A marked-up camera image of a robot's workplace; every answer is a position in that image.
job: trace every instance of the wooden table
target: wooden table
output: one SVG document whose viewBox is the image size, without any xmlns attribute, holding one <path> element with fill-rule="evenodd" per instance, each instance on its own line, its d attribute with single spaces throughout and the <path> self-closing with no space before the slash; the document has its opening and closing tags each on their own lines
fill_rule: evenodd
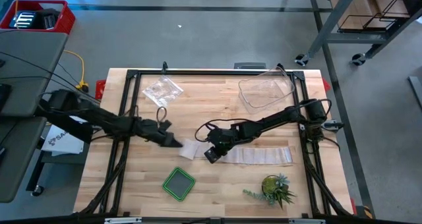
<svg viewBox="0 0 422 224">
<path fill-rule="evenodd" d="M 118 112 L 127 69 L 110 69 L 101 107 Z M 310 98 L 326 98 L 319 70 L 304 70 Z M 142 91 L 159 76 L 142 76 Z M 176 139 L 194 140 L 195 130 L 211 119 L 248 118 L 261 119 L 283 108 L 293 105 L 293 96 L 271 107 L 269 110 L 250 115 L 238 98 L 238 81 L 250 76 L 170 76 L 184 92 L 168 106 L 167 119 L 173 125 L 170 131 Z M 129 90 L 128 108 L 133 83 Z M 137 100 L 139 116 L 155 119 L 157 106 L 139 92 Z M 229 127 L 229 123 L 218 124 Z M 206 135 L 202 130 L 199 136 Z M 336 139 L 333 134 L 325 136 Z M 85 208 L 104 183 L 112 141 L 107 138 L 91 143 L 82 175 L 75 211 Z M 293 165 L 240 165 L 228 163 L 210 164 L 208 160 L 191 161 L 178 155 L 177 148 L 161 148 L 143 138 L 131 138 L 129 156 L 119 213 L 130 211 L 132 216 L 143 217 L 301 217 L 311 215 L 305 168 L 301 155 L 297 124 L 288 124 L 265 132 L 259 139 L 245 147 L 275 148 L 289 146 Z M 327 186 L 335 197 L 352 212 L 346 178 L 338 148 L 329 141 L 320 142 L 320 155 Z M 178 202 L 166 193 L 162 184 L 175 167 L 181 167 L 196 179 L 191 192 L 183 202 Z M 260 192 L 260 183 L 268 175 L 283 173 L 290 180 L 289 189 L 297 197 L 294 204 L 271 207 L 266 202 L 255 200 L 242 193 L 243 189 Z M 315 184 L 318 207 L 322 211 L 320 191 Z M 110 191 L 108 207 L 111 206 L 113 189 Z"/>
</svg>

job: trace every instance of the gray floor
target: gray floor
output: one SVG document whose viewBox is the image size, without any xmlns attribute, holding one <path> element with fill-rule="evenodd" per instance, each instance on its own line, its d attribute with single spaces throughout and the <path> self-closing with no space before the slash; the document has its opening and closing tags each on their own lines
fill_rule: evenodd
<svg viewBox="0 0 422 224">
<path fill-rule="evenodd" d="M 309 0 L 67 1 L 101 5 L 311 6 Z M 326 0 L 318 2 L 320 7 L 329 6 Z M 110 67 L 160 67 L 167 61 L 171 68 L 232 68 L 236 62 L 254 61 L 298 69 L 292 59 L 306 51 L 317 35 L 310 13 L 74 13 L 76 24 L 66 48 L 84 57 L 91 94 L 95 81 L 105 79 Z M 407 81 L 408 76 L 422 76 L 421 47 L 422 25 L 416 22 L 362 67 L 351 67 L 347 62 L 353 54 L 366 51 L 368 45 L 330 46 L 379 219 L 422 223 L 422 111 Z M 64 55 L 61 64 L 79 79 L 76 58 Z M 322 52 L 307 68 L 320 69 L 329 79 Z M 56 72 L 68 78 L 62 69 Z M 334 99 L 332 92 L 328 97 Z M 333 116 L 339 117 L 335 109 Z M 359 203 L 344 135 L 340 133 L 338 140 L 349 191 Z M 44 194 L 30 197 L 22 185 L 12 203 L 0 204 L 0 219 L 71 213 L 81 174 L 82 167 L 48 166 L 40 182 L 46 187 Z"/>
</svg>

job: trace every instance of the red basket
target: red basket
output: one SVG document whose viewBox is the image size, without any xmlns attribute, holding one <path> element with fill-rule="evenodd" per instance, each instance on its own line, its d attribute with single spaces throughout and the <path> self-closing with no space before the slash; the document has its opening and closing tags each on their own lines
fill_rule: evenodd
<svg viewBox="0 0 422 224">
<path fill-rule="evenodd" d="M 75 16 L 67 6 L 66 1 L 56 1 L 56 0 L 19 0 L 18 1 L 18 11 L 38 11 L 42 10 L 40 3 L 53 3 L 53 4 L 62 4 L 63 9 L 60 12 L 59 18 L 53 29 L 44 30 L 44 29 L 19 29 L 25 31 L 37 31 L 37 32 L 62 32 L 70 34 L 73 24 L 75 23 Z M 16 1 L 12 3 L 7 11 L 5 17 L 0 22 L 0 29 L 10 29 L 9 24 L 11 23 L 13 17 L 15 16 L 15 4 Z"/>
</svg>

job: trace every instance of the small plant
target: small plant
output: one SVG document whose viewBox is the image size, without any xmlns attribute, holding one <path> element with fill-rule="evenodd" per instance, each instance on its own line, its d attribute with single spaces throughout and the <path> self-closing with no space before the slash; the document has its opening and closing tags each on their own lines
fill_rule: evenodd
<svg viewBox="0 0 422 224">
<path fill-rule="evenodd" d="M 257 194 L 250 190 L 243 190 L 243 192 L 258 200 L 266 200 L 271 206 L 278 202 L 283 209 L 282 201 L 293 204 L 291 197 L 296 197 L 296 195 L 289 191 L 289 183 L 287 177 L 280 173 L 279 176 L 270 175 L 262 181 L 262 194 Z"/>
</svg>

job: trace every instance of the green square object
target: green square object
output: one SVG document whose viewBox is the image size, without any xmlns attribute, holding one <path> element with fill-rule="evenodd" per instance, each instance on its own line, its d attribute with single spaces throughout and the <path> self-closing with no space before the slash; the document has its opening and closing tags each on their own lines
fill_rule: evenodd
<svg viewBox="0 0 422 224">
<path fill-rule="evenodd" d="M 164 181 L 163 189 L 177 201 L 182 202 L 194 184 L 195 179 L 192 176 L 180 167 L 176 167 Z"/>
</svg>

